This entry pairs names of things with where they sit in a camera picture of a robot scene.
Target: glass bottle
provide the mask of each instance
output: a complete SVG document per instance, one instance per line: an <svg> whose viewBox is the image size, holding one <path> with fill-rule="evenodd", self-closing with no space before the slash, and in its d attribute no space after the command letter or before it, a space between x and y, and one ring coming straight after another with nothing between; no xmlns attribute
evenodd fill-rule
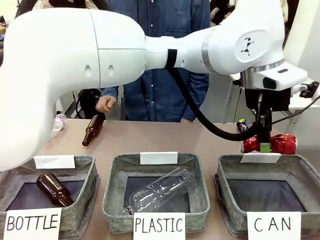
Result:
<svg viewBox="0 0 320 240"><path fill-rule="evenodd" d="M194 174L185 168L178 167L131 194L128 199L129 205L122 210L122 213L133 215L159 212L170 199L192 191L195 186Z"/></svg>
<svg viewBox="0 0 320 240"><path fill-rule="evenodd" d="M93 116L89 125L85 129L85 136L82 141L82 145L84 147L88 147L91 141L98 136L105 119L106 115L104 113Z"/></svg>
<svg viewBox="0 0 320 240"><path fill-rule="evenodd" d="M44 173L36 180L37 187L51 200L54 205L69 207L74 203L69 191L52 173Z"/></svg>

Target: person's hand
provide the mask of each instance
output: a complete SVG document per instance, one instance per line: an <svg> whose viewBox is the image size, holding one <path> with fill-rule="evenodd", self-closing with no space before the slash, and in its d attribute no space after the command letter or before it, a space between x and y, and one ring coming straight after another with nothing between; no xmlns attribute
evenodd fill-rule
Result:
<svg viewBox="0 0 320 240"><path fill-rule="evenodd" d="M184 119L184 118L181 118L181 120L180 120L180 123L193 123L194 121L190 121L190 120L187 120L187 119Z"/></svg>
<svg viewBox="0 0 320 240"><path fill-rule="evenodd" d="M114 96L101 96L95 106L100 113L110 113L117 99Z"/></svg>

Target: black strap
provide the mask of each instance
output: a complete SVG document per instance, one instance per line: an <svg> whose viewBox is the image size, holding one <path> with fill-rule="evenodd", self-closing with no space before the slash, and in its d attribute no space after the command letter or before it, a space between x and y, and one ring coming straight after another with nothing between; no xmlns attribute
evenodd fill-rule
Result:
<svg viewBox="0 0 320 240"><path fill-rule="evenodd" d="M168 49L168 58L166 60L165 69L173 69L177 60L177 49Z"/></svg>

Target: brown glass bottle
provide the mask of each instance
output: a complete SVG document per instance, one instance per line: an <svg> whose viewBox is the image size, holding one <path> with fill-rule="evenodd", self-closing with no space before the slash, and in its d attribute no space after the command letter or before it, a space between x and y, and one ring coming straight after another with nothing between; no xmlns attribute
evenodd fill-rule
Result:
<svg viewBox="0 0 320 240"><path fill-rule="evenodd" d="M74 203L69 191L52 173L44 173L36 180L38 188L51 200L54 205L68 207Z"/></svg>
<svg viewBox="0 0 320 240"><path fill-rule="evenodd" d="M82 141L82 145L84 147L88 147L91 141L98 136L105 119L106 115L104 113L93 116L89 125L85 129L85 136Z"/></svg>

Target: person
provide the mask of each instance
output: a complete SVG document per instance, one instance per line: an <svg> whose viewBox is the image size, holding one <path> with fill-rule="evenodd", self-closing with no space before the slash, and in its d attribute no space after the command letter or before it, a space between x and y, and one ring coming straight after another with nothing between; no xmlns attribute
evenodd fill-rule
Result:
<svg viewBox="0 0 320 240"><path fill-rule="evenodd" d="M210 27L209 0L110 0L110 8L134 19L149 37L182 38ZM179 72L200 107L208 91L209 75L182 68ZM164 69L146 71L138 80L124 85L123 90L127 120L192 123L196 118ZM102 89L96 109L111 112L118 94L118 87Z"/></svg>

